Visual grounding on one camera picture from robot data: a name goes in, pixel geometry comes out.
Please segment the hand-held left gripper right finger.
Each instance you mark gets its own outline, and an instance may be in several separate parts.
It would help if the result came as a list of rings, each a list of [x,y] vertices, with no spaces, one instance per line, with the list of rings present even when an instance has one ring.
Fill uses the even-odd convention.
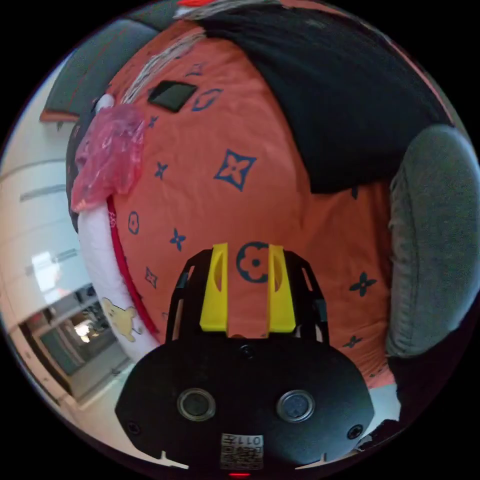
[[[268,246],[268,332],[292,333],[296,328],[293,298],[285,252]]]

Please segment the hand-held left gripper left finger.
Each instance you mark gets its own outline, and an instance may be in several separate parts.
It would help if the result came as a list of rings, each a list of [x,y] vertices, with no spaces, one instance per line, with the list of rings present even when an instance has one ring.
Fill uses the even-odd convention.
[[[205,333],[228,331],[227,243],[215,244],[212,248],[199,324]]]

